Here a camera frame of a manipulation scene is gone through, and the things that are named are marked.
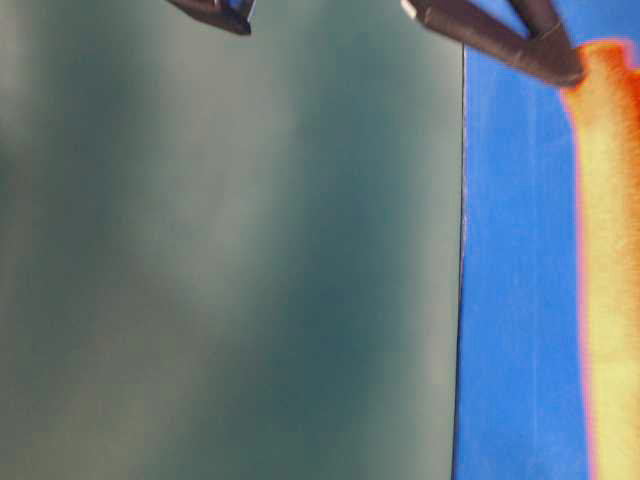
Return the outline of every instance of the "blue background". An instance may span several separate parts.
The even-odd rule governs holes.
[[[576,43],[640,40],[636,2],[556,3]],[[568,119],[555,89],[466,54],[455,478],[586,478]]]

